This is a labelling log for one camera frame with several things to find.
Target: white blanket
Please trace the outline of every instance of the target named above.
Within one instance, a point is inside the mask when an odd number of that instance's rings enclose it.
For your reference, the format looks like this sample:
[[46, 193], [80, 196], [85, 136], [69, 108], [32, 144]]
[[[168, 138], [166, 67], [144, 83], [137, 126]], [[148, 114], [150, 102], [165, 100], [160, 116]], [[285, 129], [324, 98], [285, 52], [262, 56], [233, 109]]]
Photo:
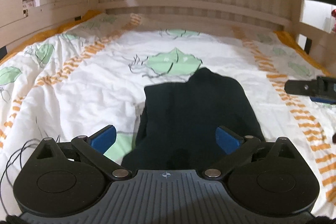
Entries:
[[[0, 66], [0, 174], [27, 140], [59, 136], [65, 142], [90, 136], [108, 124], [118, 134], [106, 155], [120, 163], [133, 145], [144, 86], [186, 81], [198, 67], [207, 67], [239, 81], [267, 141], [290, 138], [320, 182], [312, 212], [336, 217], [336, 157], [331, 144], [336, 110], [304, 97], [297, 104], [305, 107], [295, 109], [280, 83], [285, 76], [313, 79], [323, 74], [320, 70], [271, 32], [185, 22], [178, 16], [174, 22], [139, 16], [129, 21], [129, 15], [98, 15], [25, 48]], [[269, 75], [279, 75], [280, 80]], [[312, 130], [312, 124], [318, 128]], [[31, 152], [23, 153], [23, 163]], [[19, 170], [17, 160], [8, 171], [11, 182]], [[9, 214], [20, 214], [6, 176], [1, 194]], [[0, 208], [0, 219], [4, 217]]]

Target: gray plastic base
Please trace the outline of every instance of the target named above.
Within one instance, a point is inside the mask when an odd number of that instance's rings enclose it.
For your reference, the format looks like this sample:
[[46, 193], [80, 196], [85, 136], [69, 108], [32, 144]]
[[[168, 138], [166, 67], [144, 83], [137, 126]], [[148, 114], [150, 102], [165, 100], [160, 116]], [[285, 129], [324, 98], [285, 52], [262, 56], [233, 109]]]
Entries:
[[113, 182], [106, 195], [84, 212], [63, 218], [23, 213], [21, 218], [31, 224], [303, 224], [312, 216], [257, 215], [233, 201], [220, 182], [202, 179], [194, 170], [140, 170], [130, 180]]

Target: black cable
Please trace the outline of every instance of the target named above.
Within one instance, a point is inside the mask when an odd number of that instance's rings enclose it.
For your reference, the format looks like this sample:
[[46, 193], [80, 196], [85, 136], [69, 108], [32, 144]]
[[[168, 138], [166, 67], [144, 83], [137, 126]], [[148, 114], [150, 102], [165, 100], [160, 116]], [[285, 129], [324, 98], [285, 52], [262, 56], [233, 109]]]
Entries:
[[[6, 207], [5, 207], [5, 204], [4, 204], [3, 199], [2, 199], [2, 194], [1, 194], [2, 180], [3, 180], [3, 178], [4, 178], [5, 174], [6, 174], [6, 177], [7, 177], [7, 180], [8, 180], [8, 182], [9, 182], [9, 184], [11, 185], [11, 187], [13, 187], [13, 185], [11, 184], [11, 182], [10, 182], [10, 180], [9, 180], [7, 170], [8, 170], [8, 168], [9, 168], [10, 166], [12, 166], [12, 165], [14, 164], [14, 162], [17, 160], [17, 158], [18, 158], [19, 156], [22, 155], [22, 152], [23, 152], [23, 151], [25, 151], [27, 148], [35, 148], [35, 147], [38, 145], [38, 144], [30, 144], [30, 145], [26, 146], [29, 142], [34, 141], [34, 140], [37, 140], [37, 141], [39, 142], [38, 139], [31, 139], [31, 140], [28, 140], [28, 141], [25, 142], [25, 144], [22, 146], [22, 148], [16, 150], [16, 151], [10, 156], [9, 160], [8, 160], [7, 163], [6, 163], [5, 170], [4, 170], [4, 172], [3, 172], [3, 174], [2, 174], [2, 176], [1, 176], [1, 178], [0, 178], [0, 201], [1, 201], [1, 205], [2, 205], [2, 207], [4, 208], [4, 211], [5, 211], [5, 214], [6, 214], [6, 215], [8, 215], [8, 211], [7, 211]], [[17, 152], [19, 152], [19, 151], [20, 151], [20, 153], [16, 156], [16, 158], [12, 161], [12, 163], [10, 163], [12, 157], [14, 157], [14, 155], [15, 155]]]

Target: silver bolt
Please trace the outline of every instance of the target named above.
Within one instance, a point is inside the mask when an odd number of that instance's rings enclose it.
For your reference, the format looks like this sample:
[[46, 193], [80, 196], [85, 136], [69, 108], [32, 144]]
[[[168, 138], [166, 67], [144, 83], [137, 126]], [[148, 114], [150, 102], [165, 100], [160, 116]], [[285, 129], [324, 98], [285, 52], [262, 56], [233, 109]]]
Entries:
[[128, 171], [125, 169], [117, 169], [112, 172], [112, 175], [116, 178], [124, 178], [128, 176]]
[[208, 169], [204, 172], [207, 177], [216, 178], [219, 177], [222, 173], [217, 169]]

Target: black fabric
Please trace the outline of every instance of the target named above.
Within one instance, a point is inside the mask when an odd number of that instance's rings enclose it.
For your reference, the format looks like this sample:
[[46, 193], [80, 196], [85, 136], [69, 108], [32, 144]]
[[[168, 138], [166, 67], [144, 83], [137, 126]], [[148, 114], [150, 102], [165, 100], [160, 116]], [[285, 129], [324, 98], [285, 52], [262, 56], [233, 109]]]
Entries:
[[225, 155], [215, 139], [218, 126], [264, 141], [244, 90], [233, 78], [201, 68], [186, 83], [151, 85], [144, 91], [135, 149], [122, 161], [133, 172], [204, 170]]

